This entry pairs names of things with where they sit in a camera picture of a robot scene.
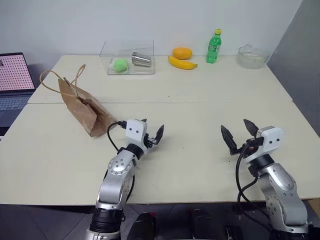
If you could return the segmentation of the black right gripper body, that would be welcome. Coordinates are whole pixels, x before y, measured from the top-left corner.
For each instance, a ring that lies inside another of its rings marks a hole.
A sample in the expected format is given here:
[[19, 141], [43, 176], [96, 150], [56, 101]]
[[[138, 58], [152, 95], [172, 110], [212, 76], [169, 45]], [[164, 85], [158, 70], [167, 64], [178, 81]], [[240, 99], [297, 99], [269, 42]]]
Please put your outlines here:
[[258, 150], [259, 146], [263, 144], [263, 141], [263, 137], [250, 138], [247, 139], [240, 148], [238, 148], [233, 138], [231, 138], [229, 143], [229, 153], [231, 156], [243, 153], [243, 157], [248, 157]]

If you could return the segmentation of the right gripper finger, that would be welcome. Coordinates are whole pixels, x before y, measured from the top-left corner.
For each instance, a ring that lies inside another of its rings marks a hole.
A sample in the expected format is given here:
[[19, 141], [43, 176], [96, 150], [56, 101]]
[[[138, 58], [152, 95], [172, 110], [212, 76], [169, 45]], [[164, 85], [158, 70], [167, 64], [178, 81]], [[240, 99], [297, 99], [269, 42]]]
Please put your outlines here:
[[222, 138], [224, 142], [226, 143], [227, 147], [229, 148], [230, 151], [237, 151], [237, 144], [233, 140], [233, 136], [230, 133], [230, 131], [223, 125], [220, 126], [220, 131], [222, 134]]
[[243, 119], [243, 122], [250, 135], [256, 138], [259, 128], [248, 119]]

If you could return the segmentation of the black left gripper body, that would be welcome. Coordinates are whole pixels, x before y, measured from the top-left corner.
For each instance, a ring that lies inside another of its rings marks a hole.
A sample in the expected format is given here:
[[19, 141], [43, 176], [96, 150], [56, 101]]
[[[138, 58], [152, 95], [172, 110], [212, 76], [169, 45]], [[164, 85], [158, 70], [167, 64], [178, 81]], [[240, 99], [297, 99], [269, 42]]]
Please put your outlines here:
[[146, 133], [143, 139], [143, 144], [147, 149], [151, 149], [154, 145], [158, 144], [158, 141], [153, 137], [149, 137], [149, 134]]

